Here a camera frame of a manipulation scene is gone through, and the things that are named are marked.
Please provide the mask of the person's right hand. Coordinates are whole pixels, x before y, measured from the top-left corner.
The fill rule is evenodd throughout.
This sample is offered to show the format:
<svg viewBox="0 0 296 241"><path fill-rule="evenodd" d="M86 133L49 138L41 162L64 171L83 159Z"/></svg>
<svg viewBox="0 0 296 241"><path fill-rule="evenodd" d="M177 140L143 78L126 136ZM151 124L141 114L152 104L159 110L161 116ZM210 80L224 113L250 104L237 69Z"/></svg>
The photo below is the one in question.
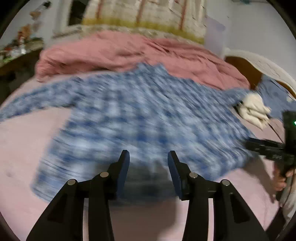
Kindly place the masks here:
<svg viewBox="0 0 296 241"><path fill-rule="evenodd" d="M274 167L273 171L273 187L275 191L282 191L286 187L286 180L288 177L292 177L295 174L295 170L289 170L285 176L281 176L280 170Z"/></svg>

